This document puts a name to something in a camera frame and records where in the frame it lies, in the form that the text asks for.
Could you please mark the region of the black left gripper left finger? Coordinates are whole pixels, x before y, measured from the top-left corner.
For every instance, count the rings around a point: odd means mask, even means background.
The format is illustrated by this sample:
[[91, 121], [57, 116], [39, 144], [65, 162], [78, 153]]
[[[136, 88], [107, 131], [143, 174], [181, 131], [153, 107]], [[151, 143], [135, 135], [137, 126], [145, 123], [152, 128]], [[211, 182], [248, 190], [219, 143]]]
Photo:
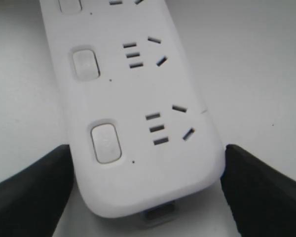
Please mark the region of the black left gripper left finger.
[[68, 145], [0, 182], [0, 237], [53, 236], [72, 189]]

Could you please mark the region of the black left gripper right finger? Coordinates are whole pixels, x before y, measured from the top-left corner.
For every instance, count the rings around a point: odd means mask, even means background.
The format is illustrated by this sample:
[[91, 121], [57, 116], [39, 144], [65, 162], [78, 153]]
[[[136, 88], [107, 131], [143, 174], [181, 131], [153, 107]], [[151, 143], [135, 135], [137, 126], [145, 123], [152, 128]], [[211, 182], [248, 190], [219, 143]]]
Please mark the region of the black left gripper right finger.
[[296, 181], [229, 144], [221, 187], [243, 237], [296, 237]]

